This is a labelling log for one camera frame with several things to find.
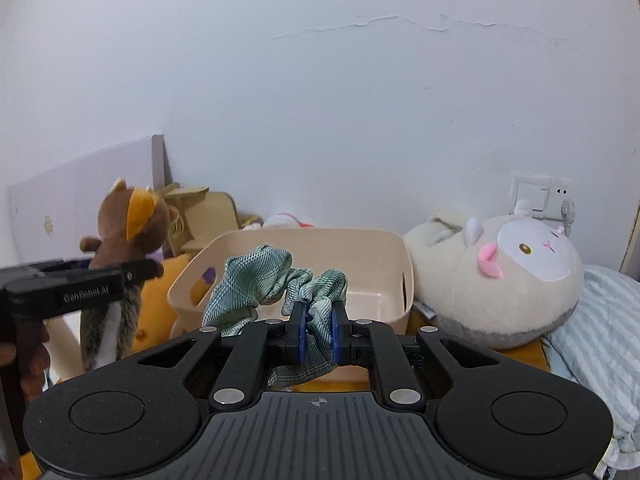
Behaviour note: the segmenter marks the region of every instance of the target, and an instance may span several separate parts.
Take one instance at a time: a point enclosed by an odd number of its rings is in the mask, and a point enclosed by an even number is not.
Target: cardboard box
[[[238,230],[236,204],[227,193],[206,186],[180,187],[177,182],[158,193],[180,213],[167,236],[174,256],[197,254],[220,235]]]

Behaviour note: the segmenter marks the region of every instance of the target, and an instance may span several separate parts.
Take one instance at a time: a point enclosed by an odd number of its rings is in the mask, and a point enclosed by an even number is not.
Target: orange plush toy
[[[90,268],[100,269],[134,260],[159,249],[172,221],[172,210],[149,188],[127,187],[117,180],[98,211],[100,238],[85,237],[82,252],[95,252]],[[140,287],[106,308],[84,310],[80,317],[80,348],[85,370],[126,357],[140,316]]]

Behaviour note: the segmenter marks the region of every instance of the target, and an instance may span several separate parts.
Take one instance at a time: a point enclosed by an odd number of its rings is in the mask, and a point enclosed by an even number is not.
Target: green mesh fabric
[[[291,254],[268,245],[225,262],[222,280],[211,293],[203,326],[215,326],[223,336],[237,335],[247,323],[258,319],[260,305],[273,304],[285,295],[282,314],[291,314],[296,301],[309,303],[313,318],[306,324],[305,360],[297,366],[275,368],[269,385],[277,388],[302,384],[335,368],[332,359],[331,306],[345,301],[347,278],[329,269],[314,279],[309,269],[291,267]]]

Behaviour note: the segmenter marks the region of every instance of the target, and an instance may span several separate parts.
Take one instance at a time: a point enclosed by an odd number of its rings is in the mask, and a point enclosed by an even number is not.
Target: crosshair marking
[[[313,399],[311,401],[311,403],[316,407],[316,408],[324,408],[329,401],[326,400],[324,397],[316,397],[315,399]]]

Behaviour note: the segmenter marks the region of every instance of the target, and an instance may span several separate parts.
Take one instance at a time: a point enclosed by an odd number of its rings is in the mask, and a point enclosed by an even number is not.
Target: wall switch panel
[[[518,200],[526,199],[533,209],[533,218],[544,218],[550,183],[549,176],[514,176],[511,183],[510,213],[513,213]]]

